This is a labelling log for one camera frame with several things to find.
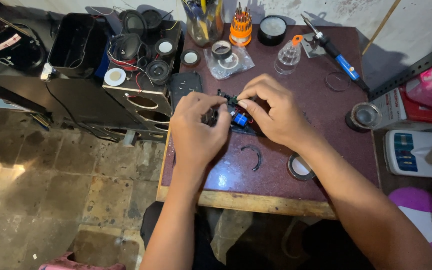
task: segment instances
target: wooden table edge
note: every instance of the wooden table edge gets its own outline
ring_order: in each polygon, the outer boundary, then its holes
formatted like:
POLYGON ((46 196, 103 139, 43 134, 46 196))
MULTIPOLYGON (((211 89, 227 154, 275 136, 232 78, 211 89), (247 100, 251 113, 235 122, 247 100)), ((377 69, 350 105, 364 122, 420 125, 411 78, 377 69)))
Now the wooden table edge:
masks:
MULTIPOLYGON (((171 127, 167 131, 163 163, 157 186, 157 201, 165 201, 166 195, 170 189, 169 186, 161 185, 170 134, 171 127)), ((322 219, 333 220, 338 219, 333 206, 327 202, 296 200, 245 193, 203 190, 199 194, 198 205, 260 213, 290 216, 314 216, 322 219)))

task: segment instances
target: hand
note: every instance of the hand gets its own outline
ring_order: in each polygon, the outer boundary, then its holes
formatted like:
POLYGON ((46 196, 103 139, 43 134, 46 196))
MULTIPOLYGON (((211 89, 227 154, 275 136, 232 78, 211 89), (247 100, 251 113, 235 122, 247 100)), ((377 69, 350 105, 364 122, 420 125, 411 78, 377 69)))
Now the hand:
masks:
POLYGON ((179 101, 169 126, 177 154, 176 164, 185 168, 202 168, 216 156, 225 144, 231 124, 231 114, 222 96, 191 92, 179 101), (214 127, 201 123, 201 116, 216 105, 218 120, 214 127))
POLYGON ((303 117, 292 93, 268 74, 250 80, 237 100, 238 105, 248 111, 267 138, 275 143, 298 151, 297 148, 304 145, 305 139, 318 137, 303 117), (271 107, 269 113, 255 101, 248 99, 256 95, 268 102, 271 107))

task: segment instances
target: blue capacitor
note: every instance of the blue capacitor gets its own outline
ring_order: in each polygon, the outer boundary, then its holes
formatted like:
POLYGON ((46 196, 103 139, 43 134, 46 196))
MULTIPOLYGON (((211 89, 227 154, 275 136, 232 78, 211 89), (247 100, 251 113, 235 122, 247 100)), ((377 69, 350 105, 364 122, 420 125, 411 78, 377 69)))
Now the blue capacitor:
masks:
POLYGON ((240 113, 236 114, 236 117, 233 120, 233 122, 235 122, 239 126, 246 125, 247 121, 248 121, 248 118, 246 116, 244 116, 243 114, 240 114, 240 113))

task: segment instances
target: product box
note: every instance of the product box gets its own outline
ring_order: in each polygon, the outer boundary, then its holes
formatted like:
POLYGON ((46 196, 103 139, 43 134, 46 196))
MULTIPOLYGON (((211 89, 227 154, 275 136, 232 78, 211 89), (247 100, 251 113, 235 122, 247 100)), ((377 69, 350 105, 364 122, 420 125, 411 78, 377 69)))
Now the product box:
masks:
POLYGON ((378 107, 382 115, 381 123, 375 130, 432 130, 432 108, 408 99, 405 86, 397 87, 371 103, 378 107))

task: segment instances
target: maroon table top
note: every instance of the maroon table top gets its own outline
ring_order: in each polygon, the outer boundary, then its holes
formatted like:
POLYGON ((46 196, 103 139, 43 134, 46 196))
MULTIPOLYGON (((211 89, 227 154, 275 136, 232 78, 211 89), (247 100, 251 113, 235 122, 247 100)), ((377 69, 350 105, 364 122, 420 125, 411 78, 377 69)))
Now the maroon table top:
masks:
MULTIPOLYGON (((341 156, 379 186, 372 132, 352 131, 346 126, 344 120, 345 114, 355 104, 367 101, 363 91, 354 83, 342 92, 330 90, 325 84, 325 77, 328 73, 339 70, 336 64, 328 56, 309 59, 303 51, 296 70, 290 75, 280 75, 273 67, 279 50, 294 35, 310 33, 310 29, 307 26, 288 26, 285 41, 278 46, 268 47, 257 40, 258 28, 258 25, 253 27, 252 40, 246 46, 255 64, 252 69, 235 74, 226 80, 215 79, 206 66, 203 49, 197 47, 186 34, 184 49, 191 48, 199 51, 201 62, 195 68, 181 66, 180 72, 197 71, 201 75, 203 91, 208 95, 216 95, 217 89, 230 95, 238 95, 248 81, 262 73, 268 73, 294 93, 311 125, 326 137, 341 156)), ((318 29, 331 37, 335 46, 361 75, 361 56, 356 29, 353 27, 318 27, 318 29)), ((227 40, 228 34, 229 25, 226 25, 223 39, 227 40)), ((162 186, 169 186, 171 183, 175 155, 172 138, 169 139, 166 147, 162 186)), ((290 149, 273 143, 267 138, 231 132, 228 143, 208 167, 204 189, 327 201, 327 196, 317 180, 299 181, 290 175, 287 163, 291 154, 290 149), (257 163, 257 155, 250 149, 241 151, 240 148, 245 145, 255 146, 261 151, 262 163, 257 171, 252 171, 257 163)))

